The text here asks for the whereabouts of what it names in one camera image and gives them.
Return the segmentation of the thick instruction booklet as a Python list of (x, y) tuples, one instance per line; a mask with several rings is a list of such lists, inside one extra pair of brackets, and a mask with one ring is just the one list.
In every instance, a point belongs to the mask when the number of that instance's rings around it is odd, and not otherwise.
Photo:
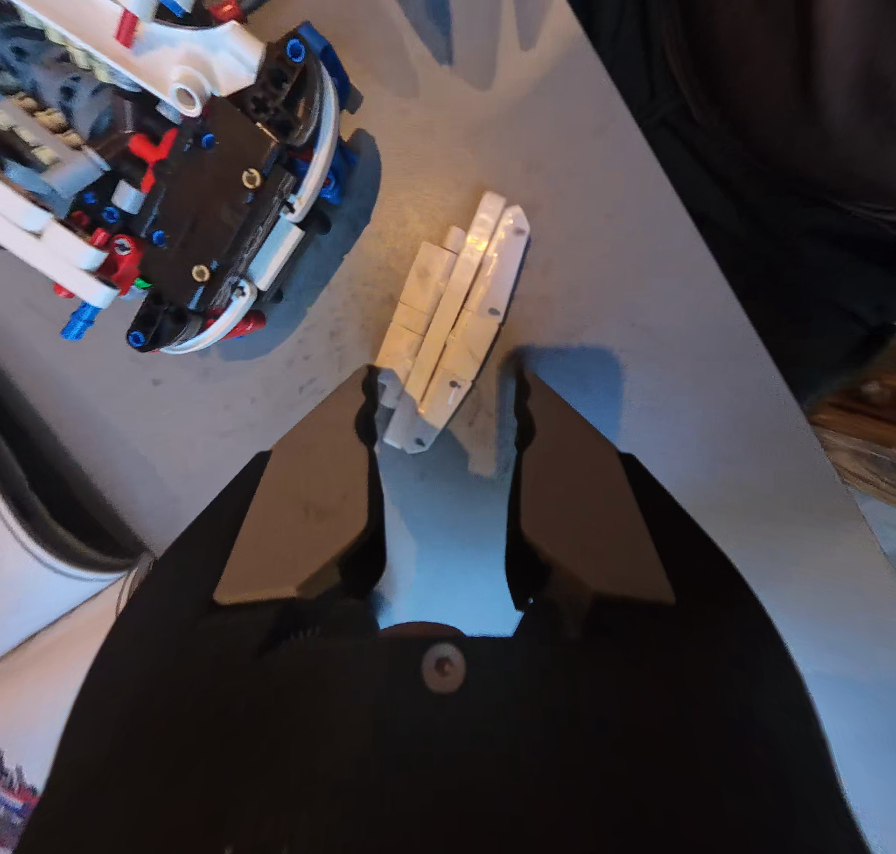
[(1, 487), (1, 834), (13, 852), (98, 648), (152, 557), (4, 370)]

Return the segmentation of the toy brick race car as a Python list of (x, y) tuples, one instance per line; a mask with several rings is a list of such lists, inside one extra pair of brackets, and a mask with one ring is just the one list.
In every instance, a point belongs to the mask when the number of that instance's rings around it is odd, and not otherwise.
[(77, 301), (64, 340), (129, 296), (142, 354), (251, 334), (330, 231), (353, 87), (309, 22), (248, 30), (270, 1), (2, 0), (2, 252)]

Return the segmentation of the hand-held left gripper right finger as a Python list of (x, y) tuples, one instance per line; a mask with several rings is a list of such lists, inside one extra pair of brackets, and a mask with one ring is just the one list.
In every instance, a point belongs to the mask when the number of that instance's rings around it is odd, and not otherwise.
[(537, 374), (515, 373), (505, 576), (514, 607), (676, 602), (616, 447)]

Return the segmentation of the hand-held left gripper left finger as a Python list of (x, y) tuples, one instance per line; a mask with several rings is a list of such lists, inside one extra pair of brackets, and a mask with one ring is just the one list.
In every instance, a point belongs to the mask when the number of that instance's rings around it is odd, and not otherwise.
[(365, 365), (272, 447), (214, 602), (374, 591), (387, 561), (377, 408), (378, 372)]

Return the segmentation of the white toy brick panel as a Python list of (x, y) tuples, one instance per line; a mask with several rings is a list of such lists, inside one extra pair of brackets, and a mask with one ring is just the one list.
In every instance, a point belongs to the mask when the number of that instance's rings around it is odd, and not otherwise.
[(420, 244), (375, 359), (386, 445), (425, 453), (452, 421), (505, 323), (531, 235), (522, 207), (487, 190), (467, 230)]

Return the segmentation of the grey desk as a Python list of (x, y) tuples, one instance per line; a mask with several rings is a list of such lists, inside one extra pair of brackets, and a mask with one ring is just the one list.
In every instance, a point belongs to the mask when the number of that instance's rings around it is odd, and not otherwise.
[(375, 148), (348, 217), (308, 253), (297, 313), (206, 355), (130, 355), (134, 303), (79, 344), (71, 307), (2, 256), (2, 368), (95, 490), (156, 550), (256, 452), (375, 357), (420, 242), (486, 189), (532, 243), (503, 333), (422, 457), (384, 452), (387, 625), (504, 633), (519, 351), (732, 557), (802, 670), (874, 851), (894, 852), (894, 570), (566, 0), (275, 0), (311, 20)]

